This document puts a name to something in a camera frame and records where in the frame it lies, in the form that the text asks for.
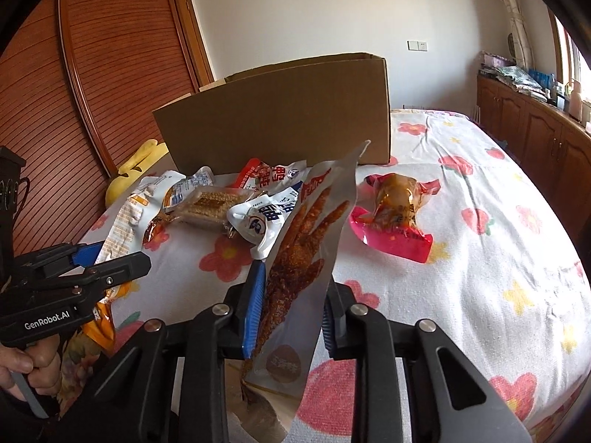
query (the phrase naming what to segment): wooden cabinet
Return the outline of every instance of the wooden cabinet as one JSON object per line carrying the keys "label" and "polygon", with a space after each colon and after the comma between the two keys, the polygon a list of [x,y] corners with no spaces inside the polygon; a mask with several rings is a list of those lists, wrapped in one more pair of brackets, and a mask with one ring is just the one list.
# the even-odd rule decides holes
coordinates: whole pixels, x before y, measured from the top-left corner
{"label": "wooden cabinet", "polygon": [[[197,90],[174,0],[42,0],[0,58],[0,144],[27,161],[15,254],[78,241],[152,111]],[[20,185],[19,201],[25,185]]]}
{"label": "wooden cabinet", "polygon": [[575,239],[591,215],[591,138],[582,128],[564,126],[556,154],[558,172],[550,205]]}
{"label": "wooden cabinet", "polygon": [[562,124],[528,106],[527,135],[521,166],[546,199],[550,199],[557,176],[557,148],[560,145]]}
{"label": "wooden cabinet", "polygon": [[519,164],[523,158],[527,136],[526,104],[509,88],[499,88],[497,102],[498,139],[507,142],[509,153]]}
{"label": "wooden cabinet", "polygon": [[591,137],[568,115],[478,78],[481,125],[544,195],[591,268]]}
{"label": "wooden cabinet", "polygon": [[481,108],[481,124],[491,134],[498,132],[498,105],[496,82],[484,78],[478,83],[478,105]]}

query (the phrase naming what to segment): yellow plush toy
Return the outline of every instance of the yellow plush toy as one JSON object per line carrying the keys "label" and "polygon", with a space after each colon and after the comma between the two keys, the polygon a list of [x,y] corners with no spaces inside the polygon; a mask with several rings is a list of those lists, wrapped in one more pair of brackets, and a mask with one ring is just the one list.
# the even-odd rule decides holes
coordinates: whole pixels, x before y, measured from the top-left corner
{"label": "yellow plush toy", "polygon": [[105,207],[109,208],[119,196],[127,190],[150,166],[168,153],[166,143],[148,140],[119,167],[116,177],[107,188]]}

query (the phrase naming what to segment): metal screw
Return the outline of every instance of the metal screw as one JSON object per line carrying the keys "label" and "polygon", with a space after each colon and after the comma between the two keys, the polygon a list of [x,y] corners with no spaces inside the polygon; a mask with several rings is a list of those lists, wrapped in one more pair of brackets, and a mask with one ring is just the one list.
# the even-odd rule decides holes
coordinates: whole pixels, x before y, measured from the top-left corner
{"label": "metal screw", "polygon": [[230,307],[225,303],[218,303],[213,306],[212,312],[216,316],[224,316],[230,312]]}
{"label": "metal screw", "polygon": [[437,325],[430,319],[422,319],[419,321],[419,328],[426,333],[433,333],[437,329]]}
{"label": "metal screw", "polygon": [[149,319],[146,323],[144,323],[144,330],[146,330],[148,333],[158,331],[160,328],[162,328],[162,322],[156,318]]}
{"label": "metal screw", "polygon": [[363,303],[356,303],[351,305],[349,311],[355,316],[365,316],[368,314],[369,309]]}

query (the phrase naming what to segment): wooden wardrobe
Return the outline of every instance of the wooden wardrobe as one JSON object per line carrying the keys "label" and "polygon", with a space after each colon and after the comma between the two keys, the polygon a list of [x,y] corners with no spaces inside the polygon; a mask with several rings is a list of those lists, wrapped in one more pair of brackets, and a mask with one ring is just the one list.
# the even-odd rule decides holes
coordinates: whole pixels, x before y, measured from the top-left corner
{"label": "wooden wardrobe", "polygon": [[117,166],[162,141],[152,111],[199,85],[174,0],[42,0],[0,58],[0,144],[31,181],[15,254],[78,241]]}

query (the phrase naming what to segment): bed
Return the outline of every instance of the bed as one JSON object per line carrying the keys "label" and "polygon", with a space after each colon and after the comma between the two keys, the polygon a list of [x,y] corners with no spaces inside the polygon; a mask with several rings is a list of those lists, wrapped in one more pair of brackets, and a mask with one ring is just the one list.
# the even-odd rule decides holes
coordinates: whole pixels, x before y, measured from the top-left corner
{"label": "bed", "polygon": [[[394,110],[391,123],[390,163],[359,167],[357,181],[392,171],[419,181],[438,178],[440,192],[417,214],[433,248],[426,264],[414,263],[364,245],[346,225],[335,280],[389,319],[437,322],[542,443],[591,367],[591,291],[577,253],[527,176],[467,117]],[[172,168],[165,157],[149,172]],[[119,205],[81,241],[104,239]],[[117,347],[146,319],[174,323],[220,301],[228,286],[243,281],[251,261],[243,241],[182,224],[157,234],[144,252],[152,271],[113,303]],[[69,345],[64,408],[97,357],[89,341]],[[320,339],[286,441],[349,441],[353,376],[353,363],[330,360]],[[404,421],[410,441],[408,415]],[[230,433],[235,443],[252,441],[234,425]]]}

